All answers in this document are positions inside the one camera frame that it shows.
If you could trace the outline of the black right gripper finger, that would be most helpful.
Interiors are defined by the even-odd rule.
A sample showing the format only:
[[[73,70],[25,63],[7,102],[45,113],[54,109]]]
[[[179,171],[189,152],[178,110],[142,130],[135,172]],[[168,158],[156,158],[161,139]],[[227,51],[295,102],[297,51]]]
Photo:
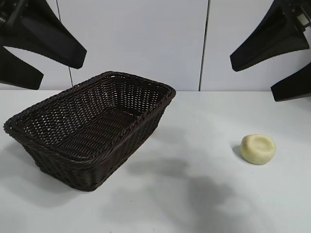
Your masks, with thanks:
[[[271,86],[276,102],[300,99],[311,96],[311,66],[301,70]]]

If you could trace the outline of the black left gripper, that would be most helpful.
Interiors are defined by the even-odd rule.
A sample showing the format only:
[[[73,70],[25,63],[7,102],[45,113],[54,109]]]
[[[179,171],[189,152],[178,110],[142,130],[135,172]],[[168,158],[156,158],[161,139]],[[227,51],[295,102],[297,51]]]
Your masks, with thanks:
[[[66,66],[83,66],[87,50],[45,0],[0,0],[1,46],[31,51]],[[43,73],[0,48],[0,83],[38,90]]]

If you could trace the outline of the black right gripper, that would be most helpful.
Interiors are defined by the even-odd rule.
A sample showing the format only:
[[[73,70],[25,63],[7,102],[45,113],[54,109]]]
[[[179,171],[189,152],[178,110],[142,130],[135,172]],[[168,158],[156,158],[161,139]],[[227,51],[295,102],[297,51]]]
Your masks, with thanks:
[[[275,56],[308,50],[304,31],[310,26],[310,0],[274,0],[256,29],[230,55],[232,69],[241,71]]]

